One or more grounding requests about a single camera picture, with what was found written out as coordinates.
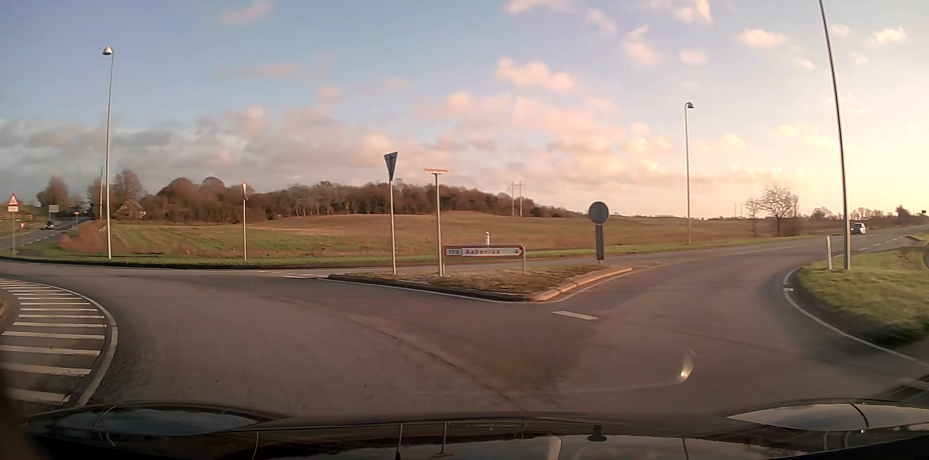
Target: asphalt road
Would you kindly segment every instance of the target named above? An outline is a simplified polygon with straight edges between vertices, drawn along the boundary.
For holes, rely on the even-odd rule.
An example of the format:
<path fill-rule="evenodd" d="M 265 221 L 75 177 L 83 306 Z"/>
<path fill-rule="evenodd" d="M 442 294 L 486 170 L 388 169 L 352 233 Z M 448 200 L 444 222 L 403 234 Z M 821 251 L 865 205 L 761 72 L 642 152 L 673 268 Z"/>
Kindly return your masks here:
<path fill-rule="evenodd" d="M 904 235 L 921 229 L 856 236 L 853 247 L 909 245 Z M 785 274 L 823 252 L 817 239 L 612 257 L 634 272 L 538 304 L 313 277 L 331 270 L 0 262 L 0 277 L 66 288 L 111 313 L 118 344 L 90 402 L 211 401 L 291 415 L 705 414 L 871 396 L 929 373 L 919 345 L 898 350 L 915 359 L 862 345 L 785 299 Z M 58 393 L 66 404 L 88 393 L 109 343 L 73 392 Z M 21 375 L 28 384 L 18 387 L 64 388 L 50 378 Z"/>

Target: blue sky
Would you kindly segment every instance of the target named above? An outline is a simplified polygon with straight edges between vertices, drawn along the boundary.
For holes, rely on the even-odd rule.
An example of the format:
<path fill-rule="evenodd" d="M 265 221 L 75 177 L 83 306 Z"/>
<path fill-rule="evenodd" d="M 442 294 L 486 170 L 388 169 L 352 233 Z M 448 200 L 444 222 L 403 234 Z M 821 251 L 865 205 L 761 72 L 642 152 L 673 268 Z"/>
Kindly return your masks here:
<path fill-rule="evenodd" d="M 850 206 L 929 205 L 929 0 L 825 0 Z M 150 192 L 426 181 L 547 204 L 731 213 L 768 183 L 841 206 L 816 0 L 0 0 L 0 182 L 83 192 L 103 162 Z"/>

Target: grass median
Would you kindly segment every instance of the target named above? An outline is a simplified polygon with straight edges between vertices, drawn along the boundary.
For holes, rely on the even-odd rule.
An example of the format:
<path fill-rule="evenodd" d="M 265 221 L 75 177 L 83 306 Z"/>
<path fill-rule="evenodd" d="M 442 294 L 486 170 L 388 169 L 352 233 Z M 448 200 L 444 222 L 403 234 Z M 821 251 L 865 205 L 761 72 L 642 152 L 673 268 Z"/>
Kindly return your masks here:
<path fill-rule="evenodd" d="M 437 286 L 469 288 L 499 293 L 539 293 L 562 285 L 566 280 L 603 269 L 596 264 L 573 266 L 531 267 L 526 273 L 521 269 L 485 268 L 446 270 L 444 277 L 426 271 L 401 270 L 397 275 L 389 271 L 368 271 L 352 275 L 377 279 L 426 282 Z"/>
<path fill-rule="evenodd" d="M 850 270 L 842 268 L 839 257 L 833 259 L 833 269 L 817 262 L 801 267 L 797 277 L 833 312 L 917 340 L 929 336 L 926 250 L 913 246 L 857 254 Z"/>

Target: car hood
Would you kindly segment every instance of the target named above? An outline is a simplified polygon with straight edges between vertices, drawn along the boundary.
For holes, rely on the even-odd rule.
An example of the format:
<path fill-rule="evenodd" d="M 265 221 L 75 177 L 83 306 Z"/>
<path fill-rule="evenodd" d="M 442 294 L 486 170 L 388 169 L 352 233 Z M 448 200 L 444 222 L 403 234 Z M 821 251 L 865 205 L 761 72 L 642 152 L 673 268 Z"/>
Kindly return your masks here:
<path fill-rule="evenodd" d="M 929 408 L 876 400 L 793 401 L 734 415 L 486 413 L 287 417 L 147 401 L 35 415 L 52 453 L 122 450 L 169 458 L 777 458 L 929 434 Z"/>

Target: round sign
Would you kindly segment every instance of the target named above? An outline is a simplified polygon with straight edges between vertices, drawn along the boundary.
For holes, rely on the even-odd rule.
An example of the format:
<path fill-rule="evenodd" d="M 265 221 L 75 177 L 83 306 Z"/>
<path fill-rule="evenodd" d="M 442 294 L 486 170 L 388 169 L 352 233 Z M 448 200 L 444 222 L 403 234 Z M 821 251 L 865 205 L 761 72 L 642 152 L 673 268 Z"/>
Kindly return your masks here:
<path fill-rule="evenodd" d="M 590 220 L 597 224 L 603 224 L 610 218 L 610 208 L 602 202 L 597 201 L 587 209 L 587 217 L 590 217 Z"/>

